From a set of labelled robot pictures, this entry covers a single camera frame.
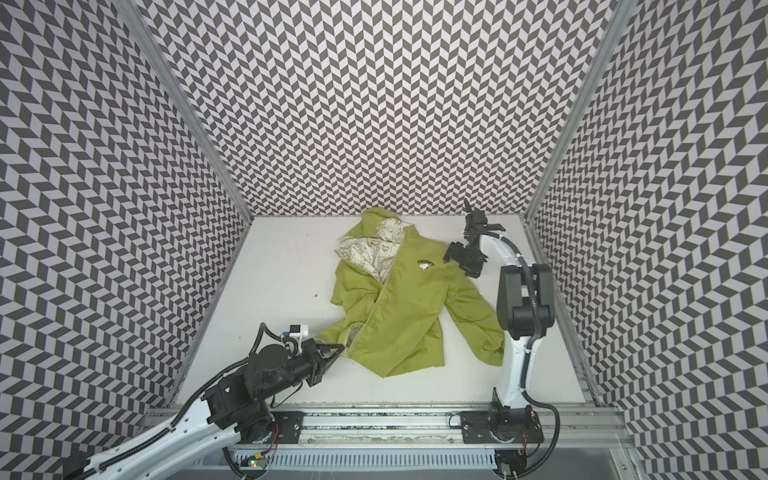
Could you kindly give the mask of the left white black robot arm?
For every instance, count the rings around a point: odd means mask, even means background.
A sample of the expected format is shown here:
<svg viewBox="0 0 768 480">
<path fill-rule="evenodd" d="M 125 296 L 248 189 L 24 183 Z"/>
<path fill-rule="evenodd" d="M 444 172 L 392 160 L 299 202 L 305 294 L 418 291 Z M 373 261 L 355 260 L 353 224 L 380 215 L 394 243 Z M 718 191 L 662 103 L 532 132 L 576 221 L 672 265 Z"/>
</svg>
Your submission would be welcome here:
<svg viewBox="0 0 768 480">
<path fill-rule="evenodd" d="M 171 418 L 135 438 L 92 456 L 65 459 L 64 479 L 165 479 L 206 455 L 238 444 L 272 450 L 301 429 L 302 415 L 281 421 L 270 401 L 301 385 L 318 384 L 344 352 L 342 344 L 304 340 L 253 348 L 198 389 Z"/>
</svg>

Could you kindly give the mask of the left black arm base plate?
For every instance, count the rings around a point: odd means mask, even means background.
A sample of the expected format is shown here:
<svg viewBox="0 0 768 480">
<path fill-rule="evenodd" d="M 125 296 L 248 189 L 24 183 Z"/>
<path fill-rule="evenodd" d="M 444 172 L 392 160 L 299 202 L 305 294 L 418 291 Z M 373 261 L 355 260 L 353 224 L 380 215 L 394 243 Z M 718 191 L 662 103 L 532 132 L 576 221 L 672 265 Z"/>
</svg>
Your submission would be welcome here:
<svg viewBox="0 0 768 480">
<path fill-rule="evenodd" d="M 302 411 L 272 412 L 258 420 L 251 428 L 249 442 L 254 444 L 297 444 L 305 413 Z"/>
</svg>

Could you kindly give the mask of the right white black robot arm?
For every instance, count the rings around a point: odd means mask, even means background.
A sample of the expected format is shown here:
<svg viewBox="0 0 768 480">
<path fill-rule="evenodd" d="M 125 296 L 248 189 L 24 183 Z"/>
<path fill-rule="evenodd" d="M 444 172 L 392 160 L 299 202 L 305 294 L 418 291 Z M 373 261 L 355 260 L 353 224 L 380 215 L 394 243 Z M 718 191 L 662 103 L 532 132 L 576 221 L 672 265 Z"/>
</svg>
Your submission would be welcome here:
<svg viewBox="0 0 768 480">
<path fill-rule="evenodd" d="M 559 418 L 558 409 L 532 397 L 530 381 L 537 350 L 556 320 L 551 267 L 529 260 L 486 213 L 464 204 L 463 242 L 449 245 L 444 261 L 454 261 L 470 278 L 478 278 L 491 255 L 502 265 L 496 316 L 505 334 L 503 373 L 492 393 L 489 422 L 493 427 L 529 425 L 540 409 Z"/>
</svg>

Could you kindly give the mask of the green jacket with printed lining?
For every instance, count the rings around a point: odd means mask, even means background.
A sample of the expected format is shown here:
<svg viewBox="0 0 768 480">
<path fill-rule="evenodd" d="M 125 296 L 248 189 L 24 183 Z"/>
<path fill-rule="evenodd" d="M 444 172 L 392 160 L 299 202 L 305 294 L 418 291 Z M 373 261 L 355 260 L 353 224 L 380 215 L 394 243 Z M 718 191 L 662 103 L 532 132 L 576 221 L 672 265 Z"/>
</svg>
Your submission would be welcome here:
<svg viewBox="0 0 768 480">
<path fill-rule="evenodd" d="M 423 237 L 395 213 L 374 207 L 338 241 L 331 302 L 341 320 L 317 334 L 381 378 L 445 364 L 439 316 L 446 311 L 472 354 L 503 363 L 505 335 L 472 280 L 445 261 L 446 244 Z"/>
</svg>

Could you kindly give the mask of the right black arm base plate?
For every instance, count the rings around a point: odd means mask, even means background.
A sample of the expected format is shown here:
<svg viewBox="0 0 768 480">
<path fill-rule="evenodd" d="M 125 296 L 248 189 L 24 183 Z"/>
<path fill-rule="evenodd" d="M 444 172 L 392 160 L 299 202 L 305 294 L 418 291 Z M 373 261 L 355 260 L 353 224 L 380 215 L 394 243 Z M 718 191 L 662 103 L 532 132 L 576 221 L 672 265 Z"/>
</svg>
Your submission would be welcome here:
<svg viewBox="0 0 768 480">
<path fill-rule="evenodd" d="M 462 411 L 459 419 L 464 444 L 544 442 L 540 418 L 533 410 L 514 409 L 512 414 L 502 414 L 498 419 L 488 412 Z"/>
</svg>

